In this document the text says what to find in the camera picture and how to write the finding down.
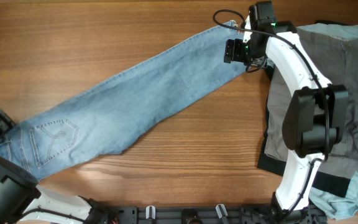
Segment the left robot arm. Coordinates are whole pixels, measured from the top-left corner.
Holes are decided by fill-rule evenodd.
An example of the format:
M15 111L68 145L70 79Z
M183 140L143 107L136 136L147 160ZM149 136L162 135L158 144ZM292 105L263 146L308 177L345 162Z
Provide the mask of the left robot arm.
M14 125L0 110L0 142ZM32 174L0 156L0 223L29 220L97 224L108 223L109 215L94 200L39 187Z

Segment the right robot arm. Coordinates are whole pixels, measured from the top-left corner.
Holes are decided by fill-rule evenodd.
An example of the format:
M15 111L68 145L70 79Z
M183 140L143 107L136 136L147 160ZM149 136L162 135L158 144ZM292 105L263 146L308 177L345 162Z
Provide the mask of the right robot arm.
M282 124L288 157L270 203L239 208L219 204L217 216L222 223L326 223L324 212L310 204L309 193L318 167L342 139L347 89L332 84L315 67L295 26L276 19L271 1L251 5L239 30L244 36L226 42L224 61L241 62L251 73L271 60L290 91Z

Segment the light blue denim jeans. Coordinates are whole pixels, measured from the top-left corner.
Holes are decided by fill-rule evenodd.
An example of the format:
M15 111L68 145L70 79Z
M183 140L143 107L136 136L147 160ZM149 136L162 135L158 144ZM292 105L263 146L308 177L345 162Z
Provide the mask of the light blue denim jeans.
M228 21L118 73L59 105L20 122L0 156L44 179L103 154L120 154L150 128L242 74L224 63Z

